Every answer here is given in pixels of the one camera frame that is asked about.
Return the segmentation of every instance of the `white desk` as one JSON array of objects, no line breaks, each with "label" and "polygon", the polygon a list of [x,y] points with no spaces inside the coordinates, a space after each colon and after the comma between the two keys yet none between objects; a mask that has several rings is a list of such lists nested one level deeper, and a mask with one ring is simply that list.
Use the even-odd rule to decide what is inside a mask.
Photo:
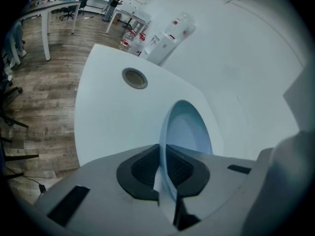
[{"label": "white desk", "polygon": [[110,21],[110,23],[109,23],[109,25],[108,25],[108,27],[107,27],[106,34],[108,34],[109,29],[110,29],[110,27],[112,26],[112,23],[113,23],[113,21],[114,21],[114,19],[115,19],[117,13],[125,14],[125,15],[127,15],[128,17],[130,17],[130,18],[132,18],[132,19],[134,19],[134,20],[136,21],[136,22],[132,25],[132,29],[133,29],[133,30],[136,29],[136,27],[137,27],[138,24],[140,24],[139,30],[137,31],[137,34],[140,33],[140,32],[142,32],[142,31],[144,30],[145,26],[147,26],[148,23],[149,23],[149,22],[144,22],[144,21],[141,20],[140,18],[138,18],[138,17],[134,16],[133,14],[130,14],[130,13],[128,13],[128,12],[122,10],[122,9],[116,8],[115,11],[114,11],[114,13],[113,13],[112,20]]},{"label": "white desk", "polygon": [[[76,5],[77,7],[75,10],[75,14],[74,14],[74,18],[73,18],[73,24],[72,24],[72,31],[71,31],[71,33],[73,34],[80,4],[81,4],[80,1],[74,1],[74,0],[62,0],[62,1],[42,3],[42,4],[40,4],[34,8],[22,10],[20,17],[16,20],[16,22],[20,21],[22,19],[26,19],[29,17],[36,16],[38,14],[41,14],[41,36],[42,36],[42,40],[43,40],[44,52],[45,52],[46,60],[50,60],[48,38],[47,38],[47,34],[49,34],[49,32],[50,32],[50,30],[49,30],[50,12],[52,10],[61,9],[64,7]],[[14,56],[16,63],[19,65],[21,62],[20,62],[19,56],[18,56],[16,49],[15,49],[14,37],[13,37],[13,34],[11,32],[9,34],[10,34],[10,45],[11,45],[12,53],[13,53],[13,56]]]},{"label": "white desk", "polygon": [[[126,67],[148,79],[134,89],[122,78]],[[202,116],[213,153],[222,155],[216,120],[203,93],[151,62],[95,44],[84,66],[75,102],[74,136],[80,165],[131,148],[159,143],[163,121],[178,100],[190,102]]]}]

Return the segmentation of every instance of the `white tabletop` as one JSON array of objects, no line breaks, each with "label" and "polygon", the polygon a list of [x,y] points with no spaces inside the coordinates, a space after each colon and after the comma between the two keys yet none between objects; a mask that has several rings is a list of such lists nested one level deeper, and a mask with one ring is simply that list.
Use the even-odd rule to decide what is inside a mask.
[{"label": "white tabletop", "polygon": [[[148,79],[145,89],[125,83],[122,70],[132,67]],[[213,153],[223,142],[202,92],[144,59],[95,44],[79,83],[74,135],[80,165],[131,148],[159,142],[164,118],[178,100],[190,102],[202,116]]]}]

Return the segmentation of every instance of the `bottle label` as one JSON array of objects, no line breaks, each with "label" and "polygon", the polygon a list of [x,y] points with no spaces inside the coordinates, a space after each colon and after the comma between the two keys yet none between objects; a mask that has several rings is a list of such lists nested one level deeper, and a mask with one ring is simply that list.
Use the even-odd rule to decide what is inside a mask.
[{"label": "bottle label", "polygon": [[121,40],[120,43],[121,43],[123,46],[127,46],[127,45],[128,45],[128,43],[127,43],[126,41],[123,41],[123,40]]}]

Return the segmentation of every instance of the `standing person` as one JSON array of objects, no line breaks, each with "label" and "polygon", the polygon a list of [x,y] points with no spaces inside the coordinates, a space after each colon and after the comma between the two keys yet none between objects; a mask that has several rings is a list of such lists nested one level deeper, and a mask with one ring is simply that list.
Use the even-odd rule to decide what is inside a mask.
[{"label": "standing person", "polygon": [[105,22],[109,22],[109,19],[111,17],[111,15],[113,15],[113,12],[115,10],[115,8],[117,7],[118,4],[122,4],[122,2],[120,2],[120,0],[113,0],[103,18],[103,21]]},{"label": "standing person", "polygon": [[[16,46],[17,46],[17,53],[20,57],[24,57],[26,55],[26,51],[23,50],[23,43],[22,43],[22,40],[23,40],[23,32],[22,32],[22,24],[21,22],[17,22],[13,28],[12,28],[12,33],[13,33],[13,36],[14,36],[14,40],[15,40],[15,43],[16,43]],[[6,52],[6,55],[10,61],[10,68],[14,67],[16,65],[16,61],[15,61],[15,58],[13,56],[13,53],[12,53],[12,49],[11,49],[11,45],[10,45],[10,35],[7,34],[5,36],[5,39],[4,39],[4,43],[3,43],[3,48]]]}]

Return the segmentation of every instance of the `plastic bottle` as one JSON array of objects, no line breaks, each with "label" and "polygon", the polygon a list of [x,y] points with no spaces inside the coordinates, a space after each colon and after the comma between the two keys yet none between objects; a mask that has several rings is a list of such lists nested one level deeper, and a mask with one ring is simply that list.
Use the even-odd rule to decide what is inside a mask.
[{"label": "plastic bottle", "polygon": [[128,49],[130,48],[130,45],[133,41],[134,38],[134,32],[131,30],[128,30],[124,35],[122,40],[120,41],[119,49],[127,52]]},{"label": "plastic bottle", "polygon": [[139,56],[144,48],[144,36],[140,36],[139,38],[136,38],[131,45],[131,48],[128,50],[130,54]]}]

